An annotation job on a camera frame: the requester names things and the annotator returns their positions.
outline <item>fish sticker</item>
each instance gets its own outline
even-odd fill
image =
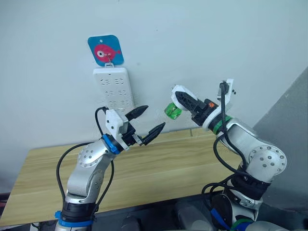
[[[96,63],[105,66],[109,60],[114,65],[124,62],[119,40],[114,35],[95,36],[88,38],[88,44]]]

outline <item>power strip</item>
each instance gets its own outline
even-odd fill
[[[128,112],[134,108],[128,72],[123,67],[96,68],[93,75],[103,92],[108,108]]]

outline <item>white power strip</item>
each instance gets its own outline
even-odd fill
[[[96,68],[93,75],[109,108],[128,112],[134,108],[128,72],[123,67]]]

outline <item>wooden table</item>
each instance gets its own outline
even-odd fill
[[[230,175],[214,156],[215,136],[200,128],[161,134],[148,146],[134,146],[115,159],[115,177],[99,212],[196,195],[210,182]],[[62,199],[55,170],[59,157],[71,145],[31,150],[19,173],[0,226],[54,219]],[[77,162],[72,151],[60,174],[66,191],[69,175]],[[233,167],[240,158],[220,145],[218,151]],[[102,190],[110,177],[106,171]]]

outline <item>robotic arm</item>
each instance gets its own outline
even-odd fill
[[[197,125],[204,130],[211,130],[217,136],[214,152],[217,152],[217,142],[221,141],[242,158],[238,169],[233,169],[221,160],[235,174],[226,179],[227,186],[223,192],[211,201],[212,221],[217,228],[230,230],[245,225],[247,231],[285,230],[268,222],[255,221],[263,202],[262,195],[273,178],[284,171],[286,156],[275,145],[261,140],[248,125],[225,115],[230,107],[231,95],[235,93],[233,79],[221,82],[217,97],[221,105],[218,106],[209,99],[203,102],[184,86],[176,85],[171,95],[173,103],[166,108],[165,113],[176,119],[182,110],[190,111]]]
[[[140,106],[126,115],[120,110],[102,108],[106,114],[105,125],[110,135],[104,134],[98,141],[87,144],[78,154],[77,165],[68,179],[62,211],[55,214],[55,217],[58,218],[57,231],[90,228],[94,213],[98,210],[99,203],[111,183],[108,183],[102,197],[98,203],[95,203],[103,183],[104,173],[109,164],[112,164],[112,179],[113,160],[121,151],[128,151],[129,147],[135,143],[140,146],[147,145],[162,131],[165,123],[150,130],[144,138],[135,134],[136,130],[130,124],[130,121],[139,117],[147,108],[148,106]]]

